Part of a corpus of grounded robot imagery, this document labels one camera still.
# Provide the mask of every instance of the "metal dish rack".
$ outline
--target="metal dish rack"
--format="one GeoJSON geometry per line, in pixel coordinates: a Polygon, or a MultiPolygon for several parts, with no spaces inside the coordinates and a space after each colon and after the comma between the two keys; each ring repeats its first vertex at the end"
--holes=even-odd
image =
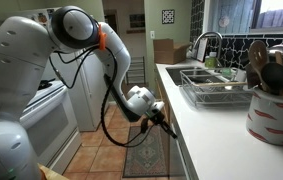
{"type": "MultiPolygon", "coordinates": [[[[211,72],[215,70],[220,71],[220,68],[209,69],[211,72]]],[[[206,69],[180,71],[181,87],[188,100],[196,107],[248,106],[250,104],[253,91],[244,88],[245,82],[232,82],[224,78],[221,73],[200,74],[200,71],[208,72],[206,69]],[[198,83],[195,79],[201,79],[201,82],[198,83]]]]}

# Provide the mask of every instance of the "refrigerator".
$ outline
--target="refrigerator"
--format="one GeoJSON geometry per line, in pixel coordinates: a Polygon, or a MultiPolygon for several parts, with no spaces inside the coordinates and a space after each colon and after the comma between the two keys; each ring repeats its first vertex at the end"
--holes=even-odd
{"type": "MultiPolygon", "coordinates": [[[[32,19],[45,28],[47,28],[51,19],[52,13],[56,8],[35,9],[26,11],[16,11],[7,13],[6,17],[22,16],[32,19]]],[[[62,54],[64,61],[69,61],[77,57],[83,50],[62,54]]],[[[56,68],[61,72],[67,84],[71,85],[76,70],[84,56],[81,56],[77,61],[70,64],[63,64],[56,53],[51,54],[51,59],[56,68]]],[[[101,104],[106,93],[106,85],[103,80],[104,70],[103,65],[95,54],[90,54],[75,82],[75,86],[69,89],[70,99],[74,108],[75,116],[78,121],[79,131],[96,131],[101,119],[101,104]]],[[[47,61],[47,66],[42,76],[42,80],[50,80],[56,78],[52,66],[47,61]]]]}

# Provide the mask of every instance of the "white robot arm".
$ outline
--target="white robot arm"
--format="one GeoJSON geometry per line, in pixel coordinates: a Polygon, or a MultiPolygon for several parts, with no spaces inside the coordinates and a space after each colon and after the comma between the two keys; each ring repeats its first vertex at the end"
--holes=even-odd
{"type": "Polygon", "coordinates": [[[22,111],[34,97],[50,54],[75,52],[100,44],[100,28],[106,34],[105,46],[96,50],[106,69],[105,81],[120,109],[130,122],[143,114],[176,137],[160,112],[163,102],[146,88],[134,87],[127,100],[121,82],[130,66],[130,55],[116,33],[105,23],[98,24],[82,9],[68,6],[57,10],[48,30],[22,17],[10,17],[0,27],[0,179],[40,179],[26,131],[19,124],[22,111]]]}

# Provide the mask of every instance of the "faucet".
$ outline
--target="faucet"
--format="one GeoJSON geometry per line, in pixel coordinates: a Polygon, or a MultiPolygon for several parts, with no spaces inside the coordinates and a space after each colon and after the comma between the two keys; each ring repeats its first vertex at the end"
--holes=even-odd
{"type": "Polygon", "coordinates": [[[219,40],[219,48],[218,48],[218,55],[217,55],[217,67],[218,68],[221,68],[222,65],[219,61],[220,59],[220,55],[221,55],[221,49],[222,49],[222,35],[218,32],[213,32],[213,31],[210,31],[210,32],[205,32],[203,34],[201,34],[198,39],[195,41],[194,43],[194,46],[193,46],[193,49],[195,49],[198,45],[199,45],[199,42],[202,38],[206,37],[207,35],[215,35],[217,37],[217,39],[219,40]]]}

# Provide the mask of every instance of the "utensil holder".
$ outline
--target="utensil holder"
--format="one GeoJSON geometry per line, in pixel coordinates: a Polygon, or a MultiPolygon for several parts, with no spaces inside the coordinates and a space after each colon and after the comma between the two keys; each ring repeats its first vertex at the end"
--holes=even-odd
{"type": "Polygon", "coordinates": [[[283,97],[254,88],[246,128],[261,141],[283,146],[283,97]]]}

